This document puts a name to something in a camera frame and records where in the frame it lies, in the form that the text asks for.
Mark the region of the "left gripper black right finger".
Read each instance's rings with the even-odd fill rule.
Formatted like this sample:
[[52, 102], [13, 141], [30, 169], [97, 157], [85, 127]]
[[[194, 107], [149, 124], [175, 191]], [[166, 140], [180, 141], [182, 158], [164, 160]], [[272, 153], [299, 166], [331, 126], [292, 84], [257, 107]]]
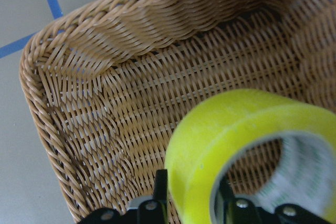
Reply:
[[217, 223], [332, 223], [333, 180], [273, 175], [253, 195], [236, 195], [227, 177], [216, 182]]

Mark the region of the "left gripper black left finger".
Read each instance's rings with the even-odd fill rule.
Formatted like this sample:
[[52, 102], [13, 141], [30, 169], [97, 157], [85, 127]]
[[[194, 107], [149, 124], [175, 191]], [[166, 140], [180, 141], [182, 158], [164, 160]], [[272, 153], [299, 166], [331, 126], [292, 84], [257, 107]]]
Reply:
[[79, 223], [168, 223], [167, 182], [167, 170], [159, 169], [155, 174], [153, 194], [131, 200], [124, 214], [103, 207], [94, 210]]

